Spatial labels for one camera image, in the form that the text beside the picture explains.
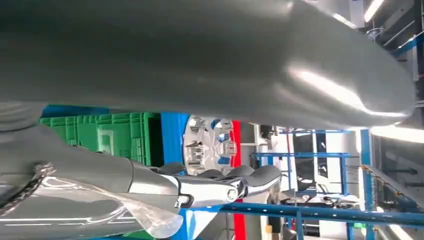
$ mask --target gray robot arm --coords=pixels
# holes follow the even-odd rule
[[[388,53],[301,0],[3,0],[0,19],[3,101],[189,112],[312,129],[389,125],[414,109],[411,77]],[[4,202],[45,162],[60,181],[171,212],[227,203],[275,184],[249,169],[213,179],[161,175],[67,146],[36,125],[41,105],[14,104],[0,111]],[[204,185],[219,197],[192,191]],[[35,192],[1,217],[0,238],[90,238],[141,228],[116,199],[63,188]]]

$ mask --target green plastic crate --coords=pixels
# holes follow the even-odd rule
[[[146,166],[164,164],[160,115],[132,112],[41,118],[69,145],[129,158]]]
[[[41,118],[40,123],[54,129],[67,144],[78,144],[76,117],[47,117]]]

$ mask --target plastic wrap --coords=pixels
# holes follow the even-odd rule
[[[183,217],[175,214],[171,211],[161,209],[150,204],[144,203],[140,200],[134,200],[123,196],[119,193],[109,192],[102,188],[81,183],[71,179],[57,178],[57,177],[47,177],[43,181],[44,187],[38,191],[38,194],[51,195],[54,194],[56,197],[60,195],[60,192],[53,190],[52,188],[57,188],[60,190],[72,189],[73,191],[91,191],[101,196],[107,197],[108,199],[114,199],[122,203],[132,216],[137,220],[137,222],[148,232],[152,237],[163,239],[168,238],[174,235],[183,224]]]

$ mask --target ceiling light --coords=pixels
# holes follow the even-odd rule
[[[372,127],[370,132],[373,135],[384,138],[424,144],[424,130],[422,129],[405,128],[390,125]]]
[[[380,8],[380,6],[383,4],[384,0],[374,0],[369,5],[368,10],[366,10],[364,19],[365,22],[368,23],[374,16],[374,14],[377,12],[377,10]]]

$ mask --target machine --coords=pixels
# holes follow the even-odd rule
[[[141,228],[165,238],[180,208],[231,203],[280,178],[268,166],[174,175],[67,146],[37,124],[42,103],[352,129],[398,123],[415,101],[388,53],[301,0],[3,0],[0,61],[8,240]]]

